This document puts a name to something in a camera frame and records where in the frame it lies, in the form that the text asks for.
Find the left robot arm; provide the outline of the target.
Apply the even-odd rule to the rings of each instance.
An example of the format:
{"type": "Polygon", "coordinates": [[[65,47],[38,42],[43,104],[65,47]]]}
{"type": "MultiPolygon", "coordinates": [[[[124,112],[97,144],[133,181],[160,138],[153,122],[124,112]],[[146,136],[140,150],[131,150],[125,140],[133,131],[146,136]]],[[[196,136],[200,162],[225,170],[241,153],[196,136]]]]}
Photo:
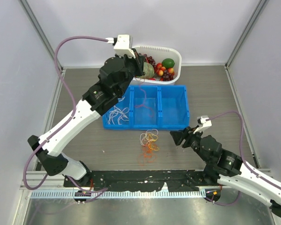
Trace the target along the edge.
{"type": "Polygon", "coordinates": [[[108,112],[123,97],[132,79],[143,75],[145,56],[115,56],[99,70],[98,82],[91,86],[74,109],[50,131],[40,137],[32,135],[28,143],[49,176],[71,177],[80,187],[90,183],[91,172],[82,161],[62,151],[86,126],[108,112]]]}

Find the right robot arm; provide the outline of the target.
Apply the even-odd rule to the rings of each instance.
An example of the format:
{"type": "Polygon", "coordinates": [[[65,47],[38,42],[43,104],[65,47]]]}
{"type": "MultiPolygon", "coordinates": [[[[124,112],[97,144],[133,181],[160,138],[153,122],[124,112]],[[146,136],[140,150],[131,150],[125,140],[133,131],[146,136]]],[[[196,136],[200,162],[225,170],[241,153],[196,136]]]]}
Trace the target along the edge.
{"type": "Polygon", "coordinates": [[[222,147],[211,135],[186,127],[171,131],[176,146],[191,148],[206,164],[202,179],[207,185],[218,183],[245,193],[281,218],[281,182],[254,168],[247,161],[222,147]]]}

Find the green melon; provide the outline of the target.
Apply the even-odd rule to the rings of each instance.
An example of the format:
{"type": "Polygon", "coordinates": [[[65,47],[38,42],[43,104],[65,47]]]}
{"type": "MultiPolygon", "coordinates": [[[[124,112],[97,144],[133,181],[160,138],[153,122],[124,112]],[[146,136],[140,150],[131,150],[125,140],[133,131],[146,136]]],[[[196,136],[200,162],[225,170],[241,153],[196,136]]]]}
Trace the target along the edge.
{"type": "Polygon", "coordinates": [[[143,79],[151,79],[155,75],[154,67],[147,62],[144,62],[143,64],[143,79]]]}

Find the red grape bunch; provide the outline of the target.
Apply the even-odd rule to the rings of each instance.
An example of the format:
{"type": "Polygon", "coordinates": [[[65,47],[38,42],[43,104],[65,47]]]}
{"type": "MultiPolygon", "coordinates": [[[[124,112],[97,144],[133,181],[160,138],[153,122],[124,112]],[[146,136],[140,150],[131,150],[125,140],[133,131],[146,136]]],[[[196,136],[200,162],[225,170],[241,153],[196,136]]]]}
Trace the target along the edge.
{"type": "Polygon", "coordinates": [[[145,62],[146,63],[149,63],[152,66],[156,65],[155,59],[152,56],[149,56],[147,54],[144,54],[143,56],[145,57],[145,62]]]}

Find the right blue bin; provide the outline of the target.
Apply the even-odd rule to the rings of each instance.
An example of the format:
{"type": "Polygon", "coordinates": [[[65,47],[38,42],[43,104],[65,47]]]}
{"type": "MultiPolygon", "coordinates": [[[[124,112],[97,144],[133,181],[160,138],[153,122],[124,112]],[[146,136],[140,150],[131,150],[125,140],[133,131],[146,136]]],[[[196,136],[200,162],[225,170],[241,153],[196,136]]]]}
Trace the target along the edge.
{"type": "Polygon", "coordinates": [[[160,87],[160,129],[180,130],[189,126],[190,111],[184,85],[160,87]]]}

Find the red yellow peaches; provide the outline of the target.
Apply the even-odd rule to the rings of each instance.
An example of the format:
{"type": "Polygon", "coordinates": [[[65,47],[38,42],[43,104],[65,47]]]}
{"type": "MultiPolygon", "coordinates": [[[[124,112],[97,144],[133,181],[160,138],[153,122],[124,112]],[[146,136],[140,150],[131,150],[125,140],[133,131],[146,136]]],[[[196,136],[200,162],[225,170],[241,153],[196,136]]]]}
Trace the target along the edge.
{"type": "Polygon", "coordinates": [[[167,82],[172,81],[174,79],[175,71],[174,68],[166,68],[162,65],[162,63],[157,63],[154,66],[155,77],[159,79],[159,81],[167,82]]]}

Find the white plastic basket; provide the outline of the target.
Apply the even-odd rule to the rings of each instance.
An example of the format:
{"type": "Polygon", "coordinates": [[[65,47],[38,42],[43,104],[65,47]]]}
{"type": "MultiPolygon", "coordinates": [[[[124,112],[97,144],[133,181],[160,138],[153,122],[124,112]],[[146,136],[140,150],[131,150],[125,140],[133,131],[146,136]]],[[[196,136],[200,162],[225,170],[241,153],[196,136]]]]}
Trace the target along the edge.
{"type": "Polygon", "coordinates": [[[156,78],[155,81],[148,79],[133,78],[130,83],[131,85],[174,85],[175,82],[180,78],[182,57],[177,50],[168,47],[152,45],[135,45],[134,48],[137,50],[138,53],[145,53],[148,56],[152,56],[157,63],[162,62],[166,58],[173,59],[175,62],[175,65],[173,67],[175,74],[173,76],[173,80],[171,81],[159,81],[159,78],[156,78]]]}

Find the green mango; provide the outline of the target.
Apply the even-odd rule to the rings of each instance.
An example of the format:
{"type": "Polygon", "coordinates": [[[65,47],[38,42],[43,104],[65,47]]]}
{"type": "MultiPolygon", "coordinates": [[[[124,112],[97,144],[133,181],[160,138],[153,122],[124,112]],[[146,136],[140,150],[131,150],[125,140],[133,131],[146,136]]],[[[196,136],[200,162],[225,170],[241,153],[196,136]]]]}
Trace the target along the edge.
{"type": "Polygon", "coordinates": [[[168,68],[174,68],[175,62],[171,58],[166,58],[162,61],[162,66],[165,67],[166,69],[168,68]]]}

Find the left blue bin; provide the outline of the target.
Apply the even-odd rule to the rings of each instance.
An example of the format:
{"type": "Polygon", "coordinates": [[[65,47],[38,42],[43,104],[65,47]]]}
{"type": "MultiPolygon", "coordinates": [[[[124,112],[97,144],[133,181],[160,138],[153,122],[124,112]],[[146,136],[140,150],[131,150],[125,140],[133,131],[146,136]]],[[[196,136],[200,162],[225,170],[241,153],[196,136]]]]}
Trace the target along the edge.
{"type": "Polygon", "coordinates": [[[118,99],[118,103],[107,111],[102,117],[105,129],[124,130],[129,128],[130,113],[130,87],[118,99]]]}

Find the aluminium frame rail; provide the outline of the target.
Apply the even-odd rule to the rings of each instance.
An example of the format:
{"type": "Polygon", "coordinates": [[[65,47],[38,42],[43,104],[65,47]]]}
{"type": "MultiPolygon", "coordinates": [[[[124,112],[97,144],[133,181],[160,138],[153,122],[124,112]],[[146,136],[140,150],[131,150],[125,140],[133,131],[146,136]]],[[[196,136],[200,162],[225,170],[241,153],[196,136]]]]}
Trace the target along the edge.
{"type": "MultiPolygon", "coordinates": [[[[28,171],[26,174],[27,184],[31,187],[35,187],[43,180],[45,175],[45,171],[28,171]]],[[[60,174],[55,176],[47,176],[44,183],[38,189],[63,188],[64,178],[65,177],[60,174]]]]}

